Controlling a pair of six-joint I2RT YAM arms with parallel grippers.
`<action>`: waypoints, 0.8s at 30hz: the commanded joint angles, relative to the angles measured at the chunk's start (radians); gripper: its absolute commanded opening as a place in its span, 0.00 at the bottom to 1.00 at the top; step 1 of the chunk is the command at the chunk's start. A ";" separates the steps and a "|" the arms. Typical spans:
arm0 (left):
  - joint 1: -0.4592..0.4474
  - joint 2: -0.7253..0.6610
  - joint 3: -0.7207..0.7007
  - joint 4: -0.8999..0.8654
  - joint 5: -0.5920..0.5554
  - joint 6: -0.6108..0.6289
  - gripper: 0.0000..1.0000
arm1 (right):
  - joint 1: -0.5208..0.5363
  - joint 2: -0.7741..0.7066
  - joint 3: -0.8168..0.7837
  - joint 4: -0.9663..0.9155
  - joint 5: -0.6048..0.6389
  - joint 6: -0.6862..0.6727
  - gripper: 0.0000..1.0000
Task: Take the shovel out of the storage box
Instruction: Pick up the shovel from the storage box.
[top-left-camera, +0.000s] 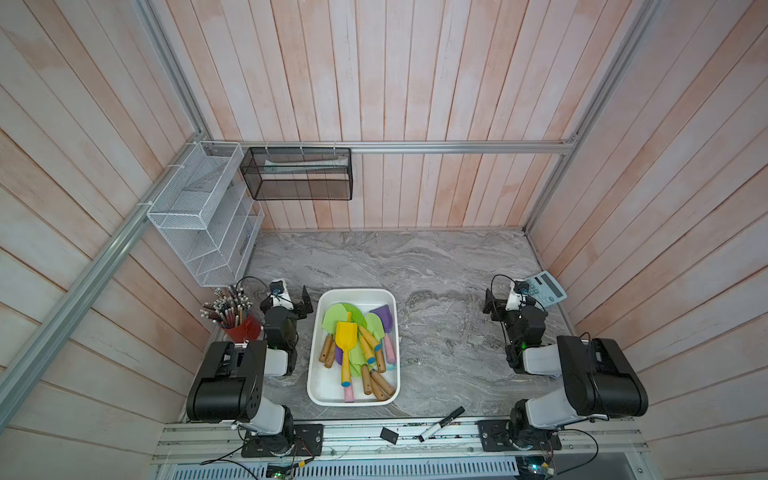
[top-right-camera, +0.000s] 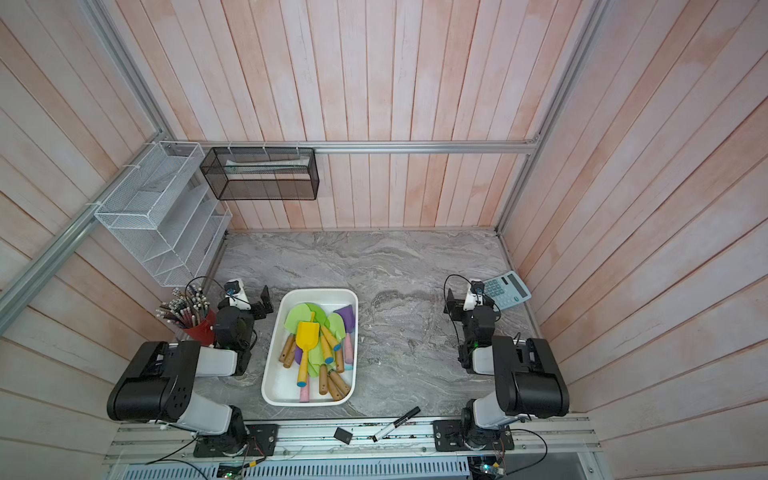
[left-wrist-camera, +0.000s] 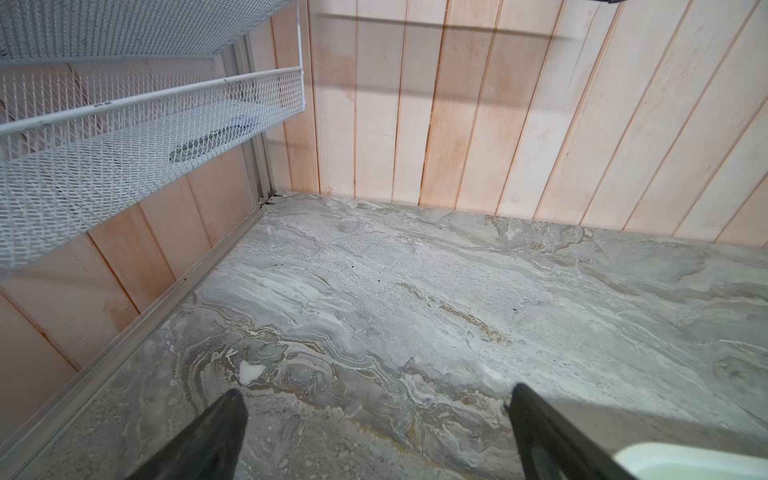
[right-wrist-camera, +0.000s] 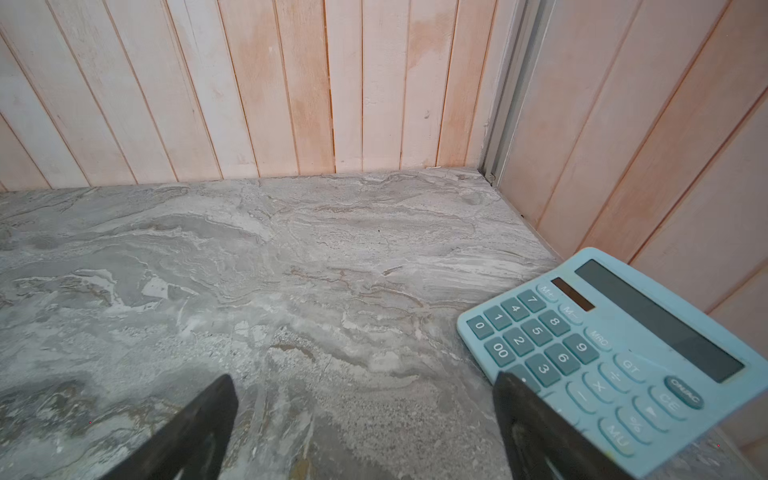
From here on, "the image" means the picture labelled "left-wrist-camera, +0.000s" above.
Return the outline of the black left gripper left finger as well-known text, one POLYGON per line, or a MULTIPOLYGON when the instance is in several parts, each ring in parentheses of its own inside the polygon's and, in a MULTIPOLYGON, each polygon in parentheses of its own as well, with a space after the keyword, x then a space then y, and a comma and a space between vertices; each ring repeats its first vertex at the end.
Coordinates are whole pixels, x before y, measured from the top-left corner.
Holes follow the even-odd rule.
POLYGON ((232 479, 248 411, 230 389, 132 474, 131 479, 232 479))

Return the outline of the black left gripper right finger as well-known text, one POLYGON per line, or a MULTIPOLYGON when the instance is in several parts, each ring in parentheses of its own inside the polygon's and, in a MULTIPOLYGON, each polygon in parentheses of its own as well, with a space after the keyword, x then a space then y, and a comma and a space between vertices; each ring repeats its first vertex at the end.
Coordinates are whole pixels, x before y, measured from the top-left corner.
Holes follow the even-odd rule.
POLYGON ((633 478, 528 385, 514 385, 505 409, 527 479, 633 478))

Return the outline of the white plastic storage box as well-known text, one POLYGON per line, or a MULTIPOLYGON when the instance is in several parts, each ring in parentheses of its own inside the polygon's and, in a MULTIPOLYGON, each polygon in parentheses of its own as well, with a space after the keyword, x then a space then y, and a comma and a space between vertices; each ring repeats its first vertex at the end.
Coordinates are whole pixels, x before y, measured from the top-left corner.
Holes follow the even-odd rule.
POLYGON ((628 446, 613 459, 637 479, 766 479, 767 460, 667 443, 628 446))

